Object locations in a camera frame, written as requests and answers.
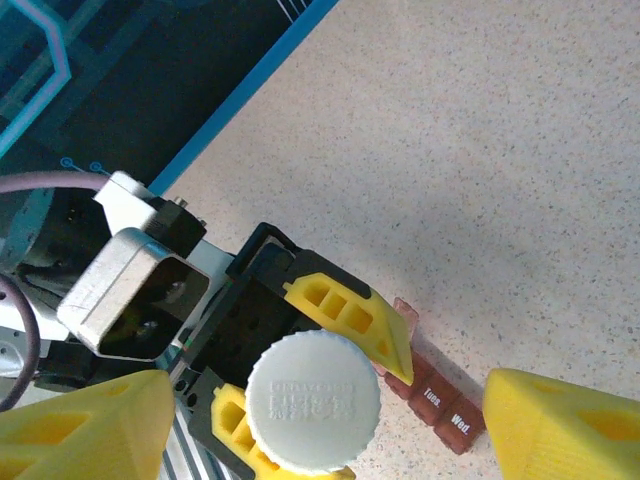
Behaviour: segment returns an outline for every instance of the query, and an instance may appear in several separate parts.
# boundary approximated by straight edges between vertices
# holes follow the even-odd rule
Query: cyan line graphic
[[[0,158],[22,136],[29,125],[42,113],[51,100],[71,79],[69,59],[60,26],[30,0],[9,0],[11,5],[44,30],[53,62],[54,74],[38,90],[24,108],[0,134]]]

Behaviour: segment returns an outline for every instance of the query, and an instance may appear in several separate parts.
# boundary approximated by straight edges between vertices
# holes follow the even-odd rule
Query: white connector housing
[[[111,235],[125,228],[143,229],[156,214],[145,200],[154,195],[125,172],[115,172],[93,197],[102,205]]]

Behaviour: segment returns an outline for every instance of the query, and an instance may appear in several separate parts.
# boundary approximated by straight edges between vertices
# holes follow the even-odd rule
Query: blue edge strip
[[[312,2],[231,92],[231,95],[191,137],[191,140],[182,147],[169,165],[151,183],[149,190],[156,195],[163,194],[336,3],[338,0],[315,0]]]

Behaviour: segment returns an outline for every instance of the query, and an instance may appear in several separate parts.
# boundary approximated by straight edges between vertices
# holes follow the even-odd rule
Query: white bottle cap
[[[371,361],[326,331],[274,343],[253,367],[246,390],[249,428],[260,449],[285,470],[340,470],[367,447],[380,418]]]

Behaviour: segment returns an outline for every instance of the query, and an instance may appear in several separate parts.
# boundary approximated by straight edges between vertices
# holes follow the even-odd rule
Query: screw
[[[182,294],[185,292],[187,288],[187,284],[186,282],[173,282],[171,285],[169,285],[169,287],[167,288],[167,291],[165,292],[165,297],[164,300],[167,303],[174,303],[176,300],[178,300]]]
[[[156,328],[158,328],[158,322],[155,320],[147,320],[146,322],[143,322],[136,331],[136,338],[138,340],[146,341],[153,334]]]
[[[173,201],[182,208],[187,208],[187,205],[189,205],[189,203],[182,197],[176,197]]]

